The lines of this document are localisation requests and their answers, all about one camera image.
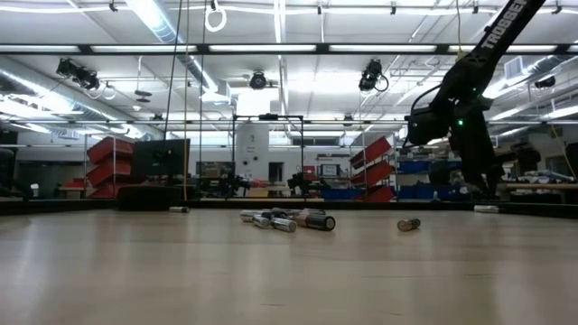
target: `floor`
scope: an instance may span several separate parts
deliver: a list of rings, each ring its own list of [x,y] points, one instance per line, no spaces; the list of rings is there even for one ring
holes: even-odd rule
[[[331,233],[238,211],[0,218],[0,324],[575,324],[578,221],[335,211]],[[401,218],[422,220],[400,233]]]

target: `metal frame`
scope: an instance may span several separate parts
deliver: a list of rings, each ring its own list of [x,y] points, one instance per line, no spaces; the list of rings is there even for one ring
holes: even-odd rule
[[[26,123],[34,124],[46,124],[46,125],[203,125],[203,124],[213,124],[213,125],[229,125],[232,120],[169,120],[169,121],[147,121],[147,120],[3,120],[0,124],[7,123],[13,125],[20,125]],[[292,122],[289,120],[277,120],[277,121],[259,121],[251,120],[253,123],[269,124],[269,125],[290,125]],[[304,125],[343,125],[343,121],[333,121],[333,120],[302,120]],[[355,120],[347,121],[347,124],[351,125],[407,125],[407,121],[387,121],[387,120]],[[552,120],[552,121],[522,121],[522,120],[500,120],[500,121],[486,121],[486,125],[519,125],[519,126],[534,126],[534,125],[578,125],[578,120]]]
[[[174,46],[167,46],[166,44],[39,44],[39,43],[1,43],[0,54],[4,55],[88,55],[88,56],[164,56],[164,55],[455,55],[456,51],[452,50],[451,46],[457,44],[449,43],[218,43],[218,44],[188,44],[189,50],[186,51],[184,44],[180,48],[175,49]],[[259,46],[275,45],[280,46],[276,50],[259,50]],[[292,51],[291,46],[306,45],[311,50]],[[359,50],[337,50],[332,49],[331,46],[370,46],[371,49]],[[462,47],[470,48],[476,44],[463,44]],[[578,55],[578,50],[573,43],[540,43],[528,44],[520,43],[516,46],[532,46],[536,50],[529,48],[527,51],[512,50],[507,51],[507,54],[512,55],[560,55],[570,54]],[[112,51],[99,51],[98,46],[114,47]],[[216,51],[213,46],[251,46],[254,50],[231,50],[231,51]],[[391,48],[396,46],[403,46],[403,48]],[[433,47],[431,50],[424,50],[424,46]],[[545,51],[539,50],[541,46],[552,46],[553,50]]]

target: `fluorescent light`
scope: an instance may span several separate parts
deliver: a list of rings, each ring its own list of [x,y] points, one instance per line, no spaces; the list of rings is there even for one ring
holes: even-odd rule
[[[448,141],[448,139],[447,138],[433,139],[432,141],[428,142],[427,145],[439,144],[445,141]]]
[[[509,109],[507,111],[504,111],[504,112],[497,114],[496,116],[490,118],[489,121],[498,121],[500,119],[513,116],[513,115],[515,115],[515,114],[517,114],[523,110],[524,110],[524,108],[519,108],[519,107],[512,108],[512,109]]]
[[[80,49],[75,45],[0,45],[0,52],[22,51],[29,53],[52,51],[58,53],[75,52],[79,53]]]
[[[174,51],[174,45],[95,45],[91,47],[95,53],[139,52],[155,53]],[[195,45],[177,45],[177,51],[196,52]]]
[[[578,106],[556,109],[556,111],[540,116],[542,120],[550,120],[578,113]]]
[[[531,51],[554,51],[556,45],[510,45],[506,53],[523,53]]]
[[[520,131],[522,131],[522,130],[525,130],[525,129],[527,129],[527,126],[519,127],[519,128],[515,128],[515,129],[513,129],[513,130],[506,131],[506,132],[504,132],[503,134],[500,134],[500,135],[498,135],[498,136],[513,135],[513,134],[516,134],[516,133],[518,133],[518,132],[520,132]]]
[[[383,51],[383,52],[428,52],[435,51],[435,45],[330,45],[329,51]]]
[[[31,130],[34,132],[40,132],[40,133],[44,133],[44,134],[50,134],[51,133],[51,131],[49,129],[42,127],[40,125],[32,124],[32,123],[27,123],[25,125],[19,125],[19,124],[13,123],[12,125],[26,129],[26,130]]]
[[[461,50],[462,51],[472,51],[475,47],[476,47],[475,45],[462,45]],[[448,51],[450,51],[450,52],[457,52],[459,50],[460,50],[459,45],[450,45],[450,48],[448,49]]]
[[[309,44],[275,44],[275,45],[211,45],[210,51],[315,51],[317,46]]]

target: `aa battery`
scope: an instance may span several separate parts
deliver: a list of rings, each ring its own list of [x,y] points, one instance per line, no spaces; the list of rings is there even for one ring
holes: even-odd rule
[[[239,216],[243,222],[253,222],[254,216],[270,219],[273,214],[270,210],[242,210]]]
[[[301,213],[300,210],[297,209],[281,209],[281,208],[273,208],[271,210],[275,218],[288,218],[293,219],[295,216]]]
[[[189,213],[189,208],[187,207],[170,207],[170,212],[178,212],[178,213]]]
[[[300,227],[313,228],[322,231],[332,231],[335,228],[335,218],[319,214],[302,212],[295,217],[295,222]]]
[[[283,230],[286,232],[295,232],[295,230],[297,230],[297,223],[295,223],[295,221],[283,218],[272,218],[271,226],[273,226],[275,229]]]
[[[271,221],[268,218],[253,216],[253,224],[259,228],[269,229]]]
[[[418,218],[399,220],[399,222],[397,222],[397,229],[403,232],[412,231],[418,229],[421,224],[422,221]]]
[[[319,214],[325,216],[327,213],[325,210],[321,209],[303,209],[302,212],[311,213],[311,214]]]

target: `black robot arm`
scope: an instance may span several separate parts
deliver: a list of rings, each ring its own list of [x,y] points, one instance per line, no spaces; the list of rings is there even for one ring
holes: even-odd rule
[[[447,136],[451,130],[450,145],[461,157],[464,179],[490,195],[494,186],[488,187],[482,174],[488,183],[493,183],[490,179],[499,177],[499,171],[495,168],[495,155],[483,115],[491,106],[491,100],[481,94],[491,81],[499,59],[544,2],[509,0],[492,25],[486,27],[476,47],[445,74],[429,106],[415,109],[416,100],[410,116],[406,116],[407,139],[412,144],[427,144]]]

